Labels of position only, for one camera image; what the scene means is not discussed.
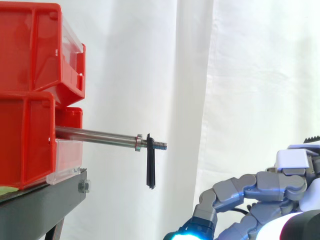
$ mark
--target blue light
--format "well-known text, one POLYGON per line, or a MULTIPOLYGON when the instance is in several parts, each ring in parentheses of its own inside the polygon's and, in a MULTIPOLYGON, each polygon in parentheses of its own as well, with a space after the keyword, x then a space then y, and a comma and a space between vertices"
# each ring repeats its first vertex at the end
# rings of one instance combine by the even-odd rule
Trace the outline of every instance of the blue light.
POLYGON ((178 235, 175 235, 172 238, 172 240, 202 240, 202 239, 190 234, 187 234, 187 235, 178 234, 178 235))

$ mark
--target metal table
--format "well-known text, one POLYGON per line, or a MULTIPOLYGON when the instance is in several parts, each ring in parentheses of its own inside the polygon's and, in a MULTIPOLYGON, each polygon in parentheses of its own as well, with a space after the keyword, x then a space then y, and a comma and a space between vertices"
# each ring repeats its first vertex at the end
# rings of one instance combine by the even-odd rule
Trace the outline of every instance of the metal table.
POLYGON ((87 170, 56 185, 0 196, 0 240, 59 240, 65 216, 85 198, 87 170))

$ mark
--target red plastic bin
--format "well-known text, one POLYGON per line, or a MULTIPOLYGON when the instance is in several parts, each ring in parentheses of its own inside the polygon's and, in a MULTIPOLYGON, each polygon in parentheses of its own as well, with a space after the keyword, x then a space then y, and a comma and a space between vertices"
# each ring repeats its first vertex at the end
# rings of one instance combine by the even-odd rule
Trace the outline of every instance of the red plastic bin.
POLYGON ((85 53, 55 3, 0 1, 0 91, 42 91, 66 107, 85 98, 85 53))
POLYGON ((56 171, 55 122, 82 127, 82 110, 55 109, 49 92, 0 92, 0 187, 25 189, 56 171))

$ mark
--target steel shaft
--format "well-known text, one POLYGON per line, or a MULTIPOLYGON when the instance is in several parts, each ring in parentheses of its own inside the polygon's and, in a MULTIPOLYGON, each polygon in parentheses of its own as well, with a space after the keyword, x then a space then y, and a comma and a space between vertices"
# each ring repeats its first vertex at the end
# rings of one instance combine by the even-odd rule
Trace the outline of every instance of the steel shaft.
MULTIPOLYGON (((59 139, 120 146, 132 148, 136 151, 140 151, 141 148, 147 147, 147 141, 142 139, 141 134, 138 134, 137 136, 128 136, 73 127, 56 126, 55 135, 59 139)), ((153 148, 167 150, 167 144, 155 141, 153 143, 153 148)))

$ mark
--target white curtain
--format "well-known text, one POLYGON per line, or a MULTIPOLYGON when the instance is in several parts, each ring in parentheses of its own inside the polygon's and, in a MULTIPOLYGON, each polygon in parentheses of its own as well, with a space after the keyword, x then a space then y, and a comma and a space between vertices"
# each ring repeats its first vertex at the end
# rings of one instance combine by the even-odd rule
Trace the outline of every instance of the white curtain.
POLYGON ((49 2, 86 45, 86 97, 74 104, 83 128, 168 143, 156 151, 154 190, 145 149, 84 143, 92 189, 60 239, 162 240, 193 212, 213 1, 49 2))
MULTIPOLYGON (((194 204, 320 133, 319 22, 316 0, 214 0, 194 204)), ((215 237, 242 216, 219 213, 215 237)))

